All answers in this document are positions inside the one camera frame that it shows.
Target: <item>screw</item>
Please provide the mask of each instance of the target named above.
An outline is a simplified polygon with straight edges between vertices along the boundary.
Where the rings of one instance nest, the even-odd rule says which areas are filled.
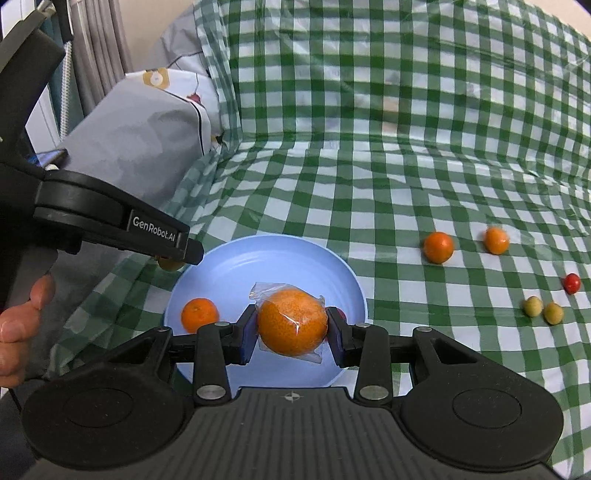
[[[388,396],[388,390],[379,385],[367,385],[359,390],[359,395],[366,400],[383,400]]]
[[[204,385],[197,389],[197,396],[204,400],[219,400],[226,394],[226,389],[219,385]]]

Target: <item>small green fruit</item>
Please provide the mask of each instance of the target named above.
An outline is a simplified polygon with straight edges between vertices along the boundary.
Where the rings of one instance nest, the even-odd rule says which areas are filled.
[[[536,296],[529,297],[523,302],[523,311],[530,318],[537,317],[540,313],[542,313],[543,308],[544,304]]]
[[[564,319],[564,311],[560,305],[549,303],[544,309],[544,318],[550,325],[558,325]]]

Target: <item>cable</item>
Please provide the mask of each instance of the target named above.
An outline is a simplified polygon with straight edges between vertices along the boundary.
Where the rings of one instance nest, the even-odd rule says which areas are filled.
[[[18,401],[17,394],[14,393],[14,390],[12,388],[9,388],[8,392],[10,393],[10,396],[12,397],[12,401],[17,406],[18,413],[20,414],[22,412],[22,407],[21,407],[21,403]]]
[[[70,130],[70,79],[72,78],[72,42],[66,42],[66,57],[61,68],[60,139]]]

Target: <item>red cherry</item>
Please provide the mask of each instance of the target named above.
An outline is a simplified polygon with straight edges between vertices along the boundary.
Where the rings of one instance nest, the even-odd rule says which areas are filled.
[[[562,282],[566,293],[572,295],[581,288],[581,279],[576,273],[569,273]]]

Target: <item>plastic wrap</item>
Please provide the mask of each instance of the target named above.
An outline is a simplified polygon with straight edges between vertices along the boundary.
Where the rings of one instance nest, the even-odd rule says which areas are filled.
[[[256,283],[249,297],[256,300],[262,350],[321,363],[328,330],[324,297],[286,283]]]

